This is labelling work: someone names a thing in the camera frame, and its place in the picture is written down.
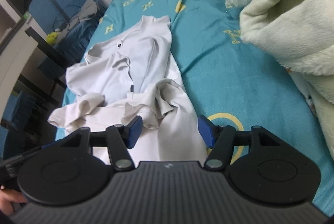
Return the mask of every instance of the circular pad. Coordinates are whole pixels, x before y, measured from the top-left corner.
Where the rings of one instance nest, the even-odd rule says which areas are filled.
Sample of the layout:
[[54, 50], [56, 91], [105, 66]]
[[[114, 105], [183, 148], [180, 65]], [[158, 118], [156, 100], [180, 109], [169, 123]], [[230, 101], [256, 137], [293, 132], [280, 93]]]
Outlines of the circular pad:
[[283, 160], [269, 160], [258, 167], [260, 175], [273, 182], [286, 182], [297, 175], [297, 168]]
[[50, 147], [20, 169], [18, 184], [35, 203], [65, 206], [98, 194], [109, 180], [108, 167], [75, 147]]

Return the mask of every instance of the bed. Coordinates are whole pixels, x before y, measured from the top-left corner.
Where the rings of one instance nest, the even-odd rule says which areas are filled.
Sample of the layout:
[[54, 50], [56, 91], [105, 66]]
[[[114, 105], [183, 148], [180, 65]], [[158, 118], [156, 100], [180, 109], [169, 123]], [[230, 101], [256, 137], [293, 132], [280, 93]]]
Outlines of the bed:
[[[108, 40], [142, 15], [171, 20], [171, 52], [198, 116], [240, 130], [261, 125], [311, 158], [321, 170], [313, 203], [334, 213], [334, 164], [316, 117], [273, 57], [240, 40], [241, 8], [224, 0], [113, 0], [87, 47]], [[66, 90], [63, 105], [74, 102]], [[56, 139], [64, 137], [57, 131]], [[246, 153], [239, 147], [233, 159]]]

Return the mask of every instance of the white shirt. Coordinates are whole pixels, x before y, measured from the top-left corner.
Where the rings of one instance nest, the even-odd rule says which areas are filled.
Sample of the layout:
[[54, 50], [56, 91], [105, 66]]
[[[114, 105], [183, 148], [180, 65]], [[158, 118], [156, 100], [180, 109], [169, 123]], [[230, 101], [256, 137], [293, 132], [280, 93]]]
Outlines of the white shirt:
[[144, 92], [164, 78], [172, 42], [168, 16], [141, 20], [110, 40], [95, 44], [85, 61], [66, 71], [68, 88], [77, 96], [100, 93], [105, 104]]
[[[87, 94], [78, 102], [55, 109], [48, 121], [69, 134], [80, 127], [104, 131], [115, 124], [143, 119], [143, 131], [129, 153], [140, 161], [190, 161], [204, 163], [206, 146], [198, 132], [195, 110], [183, 88], [171, 79], [151, 84], [144, 93], [129, 92], [126, 99], [98, 107], [103, 97]], [[93, 155], [110, 164], [105, 147], [94, 147]]]
[[[206, 146], [170, 53], [169, 27], [168, 17], [143, 16], [124, 33], [94, 45], [84, 63], [66, 72], [67, 85], [80, 97], [76, 103], [55, 109], [49, 123], [65, 128], [68, 135], [80, 127], [101, 132], [140, 115], [143, 132], [129, 150], [136, 165], [182, 160], [203, 164]], [[101, 107], [105, 98], [108, 105]], [[106, 148], [94, 147], [93, 155], [110, 164]]]

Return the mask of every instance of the ribbed black surface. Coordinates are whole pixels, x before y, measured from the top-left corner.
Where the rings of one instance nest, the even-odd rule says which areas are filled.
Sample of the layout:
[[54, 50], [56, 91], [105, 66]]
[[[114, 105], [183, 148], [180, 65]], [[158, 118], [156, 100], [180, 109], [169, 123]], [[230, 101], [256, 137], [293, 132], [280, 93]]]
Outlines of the ribbed black surface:
[[197, 162], [142, 162], [114, 176], [95, 198], [66, 208], [29, 204], [17, 224], [317, 224], [326, 217], [311, 204], [267, 208], [234, 192], [225, 177]]

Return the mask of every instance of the metal pivot screw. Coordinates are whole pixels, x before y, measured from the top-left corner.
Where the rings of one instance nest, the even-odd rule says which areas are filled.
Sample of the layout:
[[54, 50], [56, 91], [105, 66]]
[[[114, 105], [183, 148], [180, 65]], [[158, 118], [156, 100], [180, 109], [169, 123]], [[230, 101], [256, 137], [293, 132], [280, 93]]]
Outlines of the metal pivot screw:
[[206, 162], [207, 167], [209, 168], [220, 168], [223, 165], [223, 162], [218, 159], [211, 159]]
[[128, 159], [121, 159], [116, 161], [115, 164], [118, 168], [128, 168], [131, 166], [131, 161]]

